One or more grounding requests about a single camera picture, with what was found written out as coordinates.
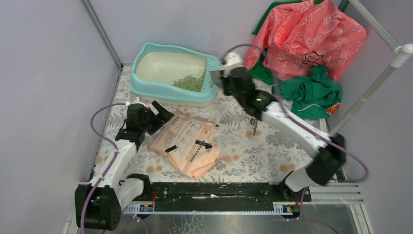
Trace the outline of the pink cat litter bag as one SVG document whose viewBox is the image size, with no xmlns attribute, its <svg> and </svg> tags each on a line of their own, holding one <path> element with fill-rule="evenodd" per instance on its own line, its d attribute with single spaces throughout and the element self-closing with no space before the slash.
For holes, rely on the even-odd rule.
<svg viewBox="0 0 413 234">
<path fill-rule="evenodd" d="M 220 150 L 213 143 L 218 128 L 177 109 L 148 150 L 166 156 L 183 174 L 200 179 L 219 161 Z"/>
</svg>

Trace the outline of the brown bag sealing clip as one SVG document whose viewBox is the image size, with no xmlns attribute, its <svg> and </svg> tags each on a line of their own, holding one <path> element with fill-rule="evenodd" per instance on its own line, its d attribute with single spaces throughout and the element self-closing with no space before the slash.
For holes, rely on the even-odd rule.
<svg viewBox="0 0 413 234">
<path fill-rule="evenodd" d="M 251 125 L 252 129 L 251 129 L 251 135 L 253 137 L 256 136 L 256 131 L 257 131 L 257 125 L 258 125 L 258 120 L 255 117 L 252 117 L 249 120 L 249 124 Z"/>
</svg>

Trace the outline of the teal litter box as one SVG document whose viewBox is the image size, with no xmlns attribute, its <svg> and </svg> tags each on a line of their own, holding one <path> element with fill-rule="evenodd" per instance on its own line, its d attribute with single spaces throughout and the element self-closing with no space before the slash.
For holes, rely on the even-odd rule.
<svg viewBox="0 0 413 234">
<path fill-rule="evenodd" d="M 130 89 L 142 99 L 161 103 L 202 107 L 209 105 L 218 93 L 211 81 L 210 71 L 217 70 L 217 57 L 176 45 L 153 42 L 144 44 L 130 72 Z M 205 71 L 200 92 L 188 91 L 172 82 L 186 74 Z"/>
</svg>

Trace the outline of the grey litter scoop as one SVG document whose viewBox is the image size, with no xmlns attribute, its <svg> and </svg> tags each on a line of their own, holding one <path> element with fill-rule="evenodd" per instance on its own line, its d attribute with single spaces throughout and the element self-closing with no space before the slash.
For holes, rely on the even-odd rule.
<svg viewBox="0 0 413 234">
<path fill-rule="evenodd" d="M 213 70 L 210 71 L 210 77 L 211 77 L 211 81 L 218 87 L 218 88 L 222 88 L 222 80 L 221 80 L 221 71 L 218 70 Z"/>
</svg>

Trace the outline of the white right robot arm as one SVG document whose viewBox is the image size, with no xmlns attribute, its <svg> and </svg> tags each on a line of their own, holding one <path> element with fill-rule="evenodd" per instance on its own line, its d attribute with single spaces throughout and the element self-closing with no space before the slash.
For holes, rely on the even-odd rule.
<svg viewBox="0 0 413 234">
<path fill-rule="evenodd" d="M 293 170 L 282 180 L 281 198 L 293 200 L 299 191 L 313 185 L 325 186 L 346 161 L 345 140 L 313 129 L 304 120 L 284 108 L 280 99 L 259 90 L 244 67 L 223 69 L 211 73 L 214 83 L 221 86 L 226 96 L 233 96 L 245 112 L 295 141 L 312 161 L 305 167 Z"/>
</svg>

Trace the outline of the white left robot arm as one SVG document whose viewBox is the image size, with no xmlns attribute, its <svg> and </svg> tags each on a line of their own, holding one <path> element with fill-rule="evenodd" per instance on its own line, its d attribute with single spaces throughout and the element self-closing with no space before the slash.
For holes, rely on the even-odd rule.
<svg viewBox="0 0 413 234">
<path fill-rule="evenodd" d="M 79 183 L 75 191 L 76 224 L 81 233 L 86 229 L 114 231 L 122 212 L 135 198 L 146 200 L 153 197 L 148 175 L 130 174 L 122 179 L 145 135 L 153 135 L 174 117 L 157 101 L 151 104 L 148 107 L 141 102 L 124 103 L 127 117 L 115 138 L 111 140 L 99 135 L 114 147 L 114 153 L 90 181 Z"/>
</svg>

